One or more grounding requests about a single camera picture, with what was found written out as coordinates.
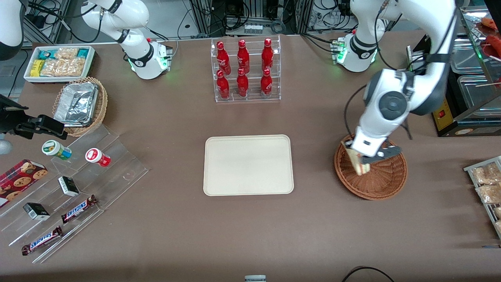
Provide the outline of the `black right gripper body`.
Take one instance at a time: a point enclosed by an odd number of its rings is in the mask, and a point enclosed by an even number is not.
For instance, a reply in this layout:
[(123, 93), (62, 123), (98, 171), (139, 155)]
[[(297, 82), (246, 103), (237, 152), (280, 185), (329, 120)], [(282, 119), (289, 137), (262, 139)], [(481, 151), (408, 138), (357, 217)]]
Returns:
[(26, 123), (29, 120), (29, 117), (25, 114), (27, 109), (28, 107), (23, 107), (0, 95), (0, 133), (5, 134), (13, 131), (18, 125)]

